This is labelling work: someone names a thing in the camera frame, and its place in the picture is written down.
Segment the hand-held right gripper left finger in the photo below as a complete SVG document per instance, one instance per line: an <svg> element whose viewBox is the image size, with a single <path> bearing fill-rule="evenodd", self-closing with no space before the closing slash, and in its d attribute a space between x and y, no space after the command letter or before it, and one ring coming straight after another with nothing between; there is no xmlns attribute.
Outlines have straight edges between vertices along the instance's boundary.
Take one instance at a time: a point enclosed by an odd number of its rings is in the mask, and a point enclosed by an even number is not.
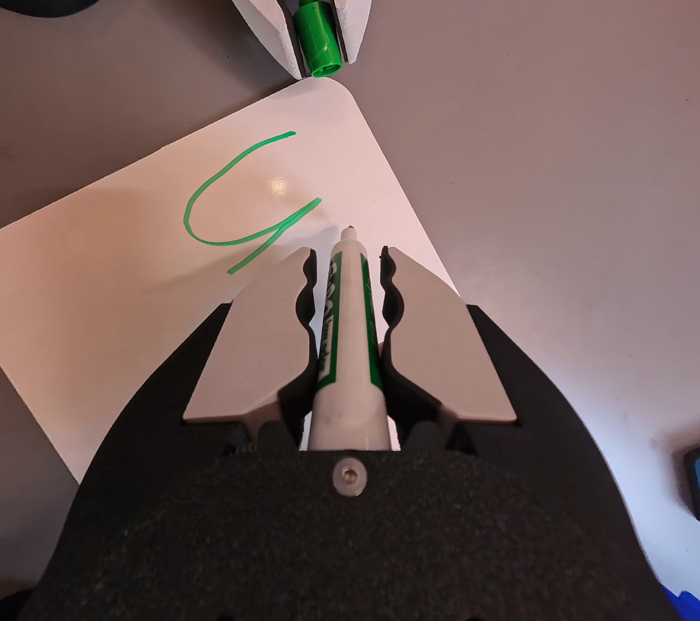
<svg viewBox="0 0 700 621"><path fill-rule="evenodd" d="M318 371L316 251L301 248L248 283L231 303L183 413L188 424L243 425L256 440L283 422L302 441Z"/></svg>

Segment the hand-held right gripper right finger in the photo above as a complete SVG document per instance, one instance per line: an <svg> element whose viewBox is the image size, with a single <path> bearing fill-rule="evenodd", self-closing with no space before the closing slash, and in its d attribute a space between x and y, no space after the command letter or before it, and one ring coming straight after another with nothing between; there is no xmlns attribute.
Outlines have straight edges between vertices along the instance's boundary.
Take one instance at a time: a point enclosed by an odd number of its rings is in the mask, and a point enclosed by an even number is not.
<svg viewBox="0 0 700 621"><path fill-rule="evenodd" d="M517 415L467 304L452 287L396 247L381 251L380 357L390 418L406 442L422 422L516 424Z"/></svg>

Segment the green marker cap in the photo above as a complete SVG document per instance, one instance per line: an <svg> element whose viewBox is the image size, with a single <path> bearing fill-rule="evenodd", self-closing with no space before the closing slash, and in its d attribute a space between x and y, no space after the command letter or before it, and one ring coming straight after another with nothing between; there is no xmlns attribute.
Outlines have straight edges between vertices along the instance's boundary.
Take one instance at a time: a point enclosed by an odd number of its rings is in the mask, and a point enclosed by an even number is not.
<svg viewBox="0 0 700 621"><path fill-rule="evenodd" d="M293 14L293 25L313 77L329 77L342 68L342 52L330 3L299 0L299 7Z"/></svg>

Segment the green dry erase marker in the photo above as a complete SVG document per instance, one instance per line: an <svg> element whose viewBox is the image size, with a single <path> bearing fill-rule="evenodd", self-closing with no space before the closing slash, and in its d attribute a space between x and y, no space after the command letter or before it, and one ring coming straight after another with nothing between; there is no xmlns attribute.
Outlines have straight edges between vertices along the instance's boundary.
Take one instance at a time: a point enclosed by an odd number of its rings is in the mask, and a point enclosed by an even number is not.
<svg viewBox="0 0 700 621"><path fill-rule="evenodd" d="M391 449L368 252L352 226L330 253L307 449Z"/></svg>

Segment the white whiteboard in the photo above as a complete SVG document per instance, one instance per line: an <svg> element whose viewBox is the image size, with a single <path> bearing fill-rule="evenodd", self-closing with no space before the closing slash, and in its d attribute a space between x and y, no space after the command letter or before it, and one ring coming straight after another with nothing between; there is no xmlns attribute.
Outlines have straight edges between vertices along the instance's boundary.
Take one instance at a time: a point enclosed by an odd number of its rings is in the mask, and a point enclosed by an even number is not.
<svg viewBox="0 0 700 621"><path fill-rule="evenodd" d="M341 230L456 289L355 99L306 79L1 229L1 367L80 483L141 385L301 247Z"/></svg>

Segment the blue foam eraser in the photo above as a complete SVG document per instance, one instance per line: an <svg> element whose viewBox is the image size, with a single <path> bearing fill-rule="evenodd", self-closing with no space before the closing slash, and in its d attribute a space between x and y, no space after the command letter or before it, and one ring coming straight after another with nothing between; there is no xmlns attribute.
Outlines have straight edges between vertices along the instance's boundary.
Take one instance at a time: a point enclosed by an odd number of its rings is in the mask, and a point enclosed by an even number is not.
<svg viewBox="0 0 700 621"><path fill-rule="evenodd" d="M699 455L700 448L697 446L683 456L688 490L692 500L692 510L697 520L700 518Z"/></svg>

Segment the blue plastic bin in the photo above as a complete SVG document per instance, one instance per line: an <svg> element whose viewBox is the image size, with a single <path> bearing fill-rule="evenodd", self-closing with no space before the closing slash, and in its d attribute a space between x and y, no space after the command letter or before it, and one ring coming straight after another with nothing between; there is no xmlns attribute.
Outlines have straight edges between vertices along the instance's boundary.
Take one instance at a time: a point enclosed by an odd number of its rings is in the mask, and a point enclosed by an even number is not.
<svg viewBox="0 0 700 621"><path fill-rule="evenodd" d="M695 595L686 590L681 591L679 594L674 594L664 585L662 585L662 588L682 620L699 620L700 601Z"/></svg>

